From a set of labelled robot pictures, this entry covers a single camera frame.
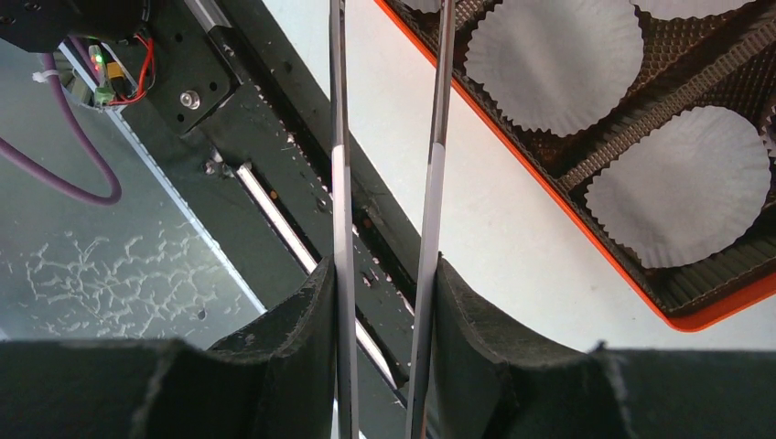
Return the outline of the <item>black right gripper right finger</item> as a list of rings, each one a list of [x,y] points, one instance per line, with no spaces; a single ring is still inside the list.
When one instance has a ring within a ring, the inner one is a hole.
[[[511,318],[446,260],[433,347],[444,438],[772,438],[771,351],[580,352]]]

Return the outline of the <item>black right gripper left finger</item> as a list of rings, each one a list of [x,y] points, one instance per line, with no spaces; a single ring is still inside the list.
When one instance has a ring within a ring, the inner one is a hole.
[[[328,438],[335,268],[207,349],[181,339],[7,341],[4,438]]]

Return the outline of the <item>metal tongs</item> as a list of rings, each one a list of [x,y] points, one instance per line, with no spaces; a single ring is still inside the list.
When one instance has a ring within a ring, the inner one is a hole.
[[[412,238],[418,238],[418,271],[414,310],[413,341],[408,383],[404,435],[426,437],[426,397],[430,382],[434,296],[439,259],[440,221],[446,163],[447,126],[452,89],[453,52],[456,35],[456,4],[440,2],[440,26],[434,87],[431,134],[427,158],[422,227],[412,228],[404,210],[391,191],[367,191],[361,196],[368,213],[377,221],[378,231],[400,256],[407,254]],[[357,372],[357,325],[351,148],[346,68],[346,4],[329,4],[329,83],[331,103],[331,189],[333,213],[333,259],[337,285],[337,382],[339,435],[357,437],[359,392]]]

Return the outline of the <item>orange cookie box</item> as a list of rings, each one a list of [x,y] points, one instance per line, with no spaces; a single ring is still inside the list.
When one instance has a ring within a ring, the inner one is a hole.
[[[568,136],[524,130],[503,116],[464,63],[472,31],[503,1],[457,1],[453,86],[540,182],[636,293],[669,326],[696,331],[775,294],[775,4],[752,1],[719,16],[661,20],[635,7],[643,60],[626,96],[598,123]],[[382,10],[430,61],[437,61],[440,10],[402,1]],[[754,224],[721,252],[691,264],[646,269],[617,244],[587,207],[594,177],[673,117],[696,107],[736,112],[757,129],[771,186]]]

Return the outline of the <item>white paper cup liner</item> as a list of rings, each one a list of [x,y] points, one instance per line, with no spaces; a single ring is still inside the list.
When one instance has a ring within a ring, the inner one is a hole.
[[[771,186],[755,126],[724,107],[684,111],[594,177],[587,207],[646,269],[699,262],[754,224]]]
[[[752,0],[630,0],[642,12],[661,20],[719,16],[740,9]]]
[[[442,7],[442,0],[402,0],[402,3],[421,13],[435,13]]]
[[[464,66],[509,121],[568,136],[620,104],[642,60],[628,1],[503,1],[472,31]]]

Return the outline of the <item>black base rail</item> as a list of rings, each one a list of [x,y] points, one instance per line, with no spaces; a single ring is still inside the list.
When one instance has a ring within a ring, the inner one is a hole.
[[[300,253],[253,207],[240,183],[207,177],[219,154],[250,177],[314,258],[333,250],[329,98],[263,1],[4,1],[1,36],[33,52],[69,37],[110,45],[135,73],[146,46],[155,65],[129,125],[173,187],[221,245],[265,305],[281,296],[262,279],[289,282],[302,273]],[[356,317],[361,428],[398,433],[406,415],[411,304],[419,239],[400,256],[378,231],[361,196],[389,191],[351,140]]]

